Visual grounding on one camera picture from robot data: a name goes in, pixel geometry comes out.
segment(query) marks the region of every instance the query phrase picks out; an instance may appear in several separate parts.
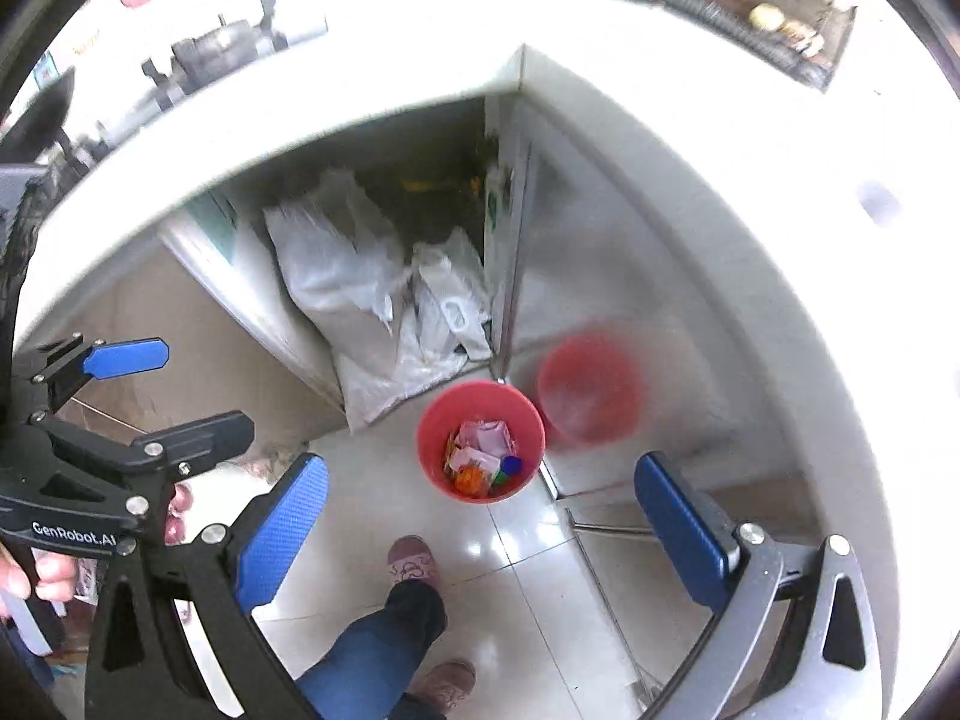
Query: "cabinet door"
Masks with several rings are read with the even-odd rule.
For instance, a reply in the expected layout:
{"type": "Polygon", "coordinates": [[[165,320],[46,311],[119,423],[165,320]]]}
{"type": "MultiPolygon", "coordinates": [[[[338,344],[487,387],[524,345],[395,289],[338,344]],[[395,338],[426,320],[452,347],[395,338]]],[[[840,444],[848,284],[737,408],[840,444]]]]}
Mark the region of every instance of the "cabinet door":
{"type": "MultiPolygon", "coordinates": [[[[517,255],[505,276],[503,373],[550,423],[539,387],[544,361],[599,328],[629,355],[627,384],[640,396],[625,437],[583,445],[570,440],[570,426],[547,425],[547,464],[560,492],[628,483],[637,457],[651,449],[667,451],[708,490],[789,474],[794,466],[760,376],[666,234],[645,218],[642,197],[618,189],[587,157],[589,145],[575,145],[530,103],[517,103],[509,129],[517,255]]],[[[577,384],[570,381],[570,391],[577,384]]],[[[575,406],[560,416],[576,422],[575,406]]]]}

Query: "metal bar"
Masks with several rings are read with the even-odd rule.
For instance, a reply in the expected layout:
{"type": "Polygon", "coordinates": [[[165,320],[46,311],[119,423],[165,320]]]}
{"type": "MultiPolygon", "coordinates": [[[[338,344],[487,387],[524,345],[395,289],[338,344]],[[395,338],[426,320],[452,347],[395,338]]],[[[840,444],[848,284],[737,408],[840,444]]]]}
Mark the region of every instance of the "metal bar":
{"type": "Polygon", "coordinates": [[[593,568],[593,563],[590,562],[590,557],[587,555],[587,549],[583,546],[583,543],[580,541],[580,535],[577,532],[575,526],[576,522],[573,520],[573,514],[570,514],[570,510],[566,510],[566,521],[568,522],[570,528],[573,529],[573,541],[577,545],[577,550],[580,552],[580,557],[584,559],[584,564],[587,565],[587,571],[589,571],[590,579],[593,579],[593,585],[597,588],[597,593],[600,595],[600,601],[603,603],[604,609],[607,611],[607,615],[613,623],[613,630],[616,631],[616,635],[620,639],[620,644],[623,645],[623,649],[627,653],[627,657],[630,658],[630,663],[634,668],[634,674],[637,676],[637,699],[640,701],[640,704],[643,704],[641,707],[640,713],[646,712],[648,707],[654,703],[656,696],[659,696],[661,690],[664,689],[664,686],[661,685],[658,680],[650,674],[646,669],[643,668],[638,662],[637,658],[634,655],[630,647],[630,642],[627,641],[626,635],[624,635],[623,629],[620,627],[620,623],[616,619],[616,615],[613,613],[613,607],[610,604],[610,599],[607,598],[607,594],[603,590],[603,584],[600,584],[600,577],[597,576],[597,571],[593,568]]]}
{"type": "Polygon", "coordinates": [[[611,525],[589,525],[576,522],[571,516],[570,529],[575,533],[591,533],[594,536],[615,536],[616,538],[627,538],[629,541],[656,541],[659,543],[659,538],[650,528],[614,528],[611,525]]]}
{"type": "Polygon", "coordinates": [[[503,314],[500,317],[499,333],[496,334],[496,357],[491,362],[491,372],[494,379],[504,379],[507,375],[507,364],[510,362],[512,337],[514,336],[515,319],[517,318],[517,291],[520,289],[521,267],[520,247],[523,244],[524,217],[529,215],[529,206],[536,191],[536,175],[531,167],[534,165],[533,147],[524,139],[522,146],[517,148],[517,165],[512,167],[510,184],[510,223],[511,231],[508,243],[510,244],[510,260],[507,264],[503,280],[503,314]]]}
{"type": "Polygon", "coordinates": [[[553,479],[553,474],[550,473],[549,467],[547,467],[546,460],[542,460],[539,465],[539,475],[541,476],[541,482],[544,483],[546,491],[550,493],[550,498],[555,504],[559,504],[560,500],[563,499],[563,495],[560,494],[560,490],[557,488],[557,483],[553,479]]]}
{"type": "Polygon", "coordinates": [[[557,506],[569,509],[573,506],[606,506],[613,503],[635,503],[634,483],[618,482],[598,490],[586,490],[583,493],[570,493],[557,496],[557,506]]]}
{"type": "Polygon", "coordinates": [[[97,413],[98,415],[101,415],[104,418],[109,419],[111,422],[116,422],[118,425],[123,425],[125,428],[128,428],[129,430],[133,430],[133,432],[139,433],[141,436],[147,435],[147,431],[141,430],[138,427],[133,427],[133,425],[123,422],[123,419],[118,419],[113,415],[109,415],[107,412],[102,412],[102,410],[98,409],[96,406],[92,406],[89,403],[85,403],[83,402],[83,400],[80,400],[78,397],[72,397],[70,400],[72,400],[78,406],[82,406],[85,409],[90,409],[93,413],[97,413]]]}

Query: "metal screw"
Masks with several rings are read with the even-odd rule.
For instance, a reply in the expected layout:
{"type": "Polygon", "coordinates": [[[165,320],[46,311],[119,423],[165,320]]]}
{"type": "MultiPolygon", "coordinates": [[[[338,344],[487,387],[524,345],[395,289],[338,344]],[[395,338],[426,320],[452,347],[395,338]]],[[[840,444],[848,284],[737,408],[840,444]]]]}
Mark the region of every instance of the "metal screw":
{"type": "Polygon", "coordinates": [[[830,549],[836,552],[837,555],[850,555],[850,542],[838,533],[834,533],[833,536],[828,538],[827,544],[830,545],[830,549]]]}
{"type": "Polygon", "coordinates": [[[134,517],[144,517],[150,511],[150,501],[142,495],[131,495],[127,499],[127,511],[134,517]]]}
{"type": "Polygon", "coordinates": [[[748,544],[762,544],[766,536],[763,533],[763,528],[760,525],[755,525],[752,522],[744,522],[739,528],[740,537],[743,541],[746,541],[748,544]]]}
{"type": "Polygon", "coordinates": [[[219,523],[208,525],[200,533],[200,539],[205,544],[219,544],[227,537],[227,526],[219,523]]]}
{"type": "Polygon", "coordinates": [[[121,538],[120,543],[117,544],[117,555],[121,557],[133,555],[133,550],[136,550],[136,541],[132,538],[121,538]]]}

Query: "pink slipper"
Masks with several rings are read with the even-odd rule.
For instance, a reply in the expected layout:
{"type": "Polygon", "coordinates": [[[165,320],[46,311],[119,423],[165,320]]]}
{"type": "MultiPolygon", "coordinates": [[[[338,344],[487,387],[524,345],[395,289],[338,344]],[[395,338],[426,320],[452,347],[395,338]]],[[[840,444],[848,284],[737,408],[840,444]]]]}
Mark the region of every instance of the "pink slipper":
{"type": "Polygon", "coordinates": [[[411,695],[441,714],[464,702],[473,693],[477,673],[470,661],[456,659],[440,664],[433,671],[414,682],[411,695]]]}
{"type": "Polygon", "coordinates": [[[433,559],[430,547],[419,536],[397,538],[390,552],[387,552],[387,563],[390,565],[390,576],[394,584],[408,579],[419,579],[433,589],[437,588],[437,562],[433,559]]]}

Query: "black machine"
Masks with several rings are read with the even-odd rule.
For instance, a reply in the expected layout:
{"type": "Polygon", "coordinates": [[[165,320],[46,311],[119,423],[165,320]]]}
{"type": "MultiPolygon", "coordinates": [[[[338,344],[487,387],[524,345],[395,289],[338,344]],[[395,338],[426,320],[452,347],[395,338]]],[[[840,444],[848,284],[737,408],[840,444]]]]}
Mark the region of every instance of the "black machine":
{"type": "MultiPolygon", "coordinates": [[[[61,87],[48,94],[62,93],[61,87]]],[[[59,97],[43,97],[53,113],[35,126],[52,138],[65,107],[53,104],[59,97]]],[[[16,153],[20,143],[33,153],[37,142],[44,138],[18,134],[16,153]]],[[[243,413],[223,413],[120,445],[56,416],[89,381],[162,367],[168,357],[159,338],[111,344],[79,333],[13,357],[19,292],[37,231],[63,194],[57,165],[0,164],[0,538],[34,581],[31,547],[107,565],[90,642],[86,718],[226,717],[210,698],[179,622],[175,600],[184,599],[195,605],[247,718],[316,720],[251,613],[272,600],[323,509],[323,460],[301,455],[232,525],[210,525],[191,543],[164,545],[174,484],[242,455],[253,423],[243,413]]],[[[760,526],[734,523],[659,453],[637,461],[635,493],[690,596],[713,611],[646,715],[722,716],[772,606],[783,600],[790,607],[773,656],[752,701],[733,716],[880,717],[877,638],[846,538],[830,536],[819,546],[780,543],[760,526]]],[[[56,648],[62,627],[51,605],[35,597],[8,603],[32,651],[56,648]]],[[[2,647],[0,673],[5,720],[59,717],[2,647]]]]}

